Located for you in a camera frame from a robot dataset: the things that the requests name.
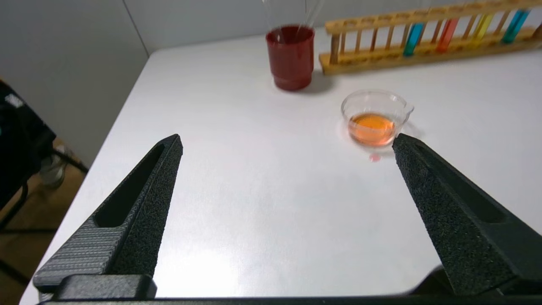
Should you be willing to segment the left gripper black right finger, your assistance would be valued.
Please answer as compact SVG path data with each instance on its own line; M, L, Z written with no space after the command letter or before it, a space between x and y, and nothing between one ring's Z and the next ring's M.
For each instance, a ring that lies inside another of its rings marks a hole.
M540 296L541 235L421 140L392 147L454 293Z

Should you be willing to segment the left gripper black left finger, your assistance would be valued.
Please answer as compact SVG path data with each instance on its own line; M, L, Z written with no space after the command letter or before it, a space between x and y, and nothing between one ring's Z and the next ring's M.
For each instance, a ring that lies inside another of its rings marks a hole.
M74 275L153 275L183 155L178 134L159 142L33 276L52 293Z

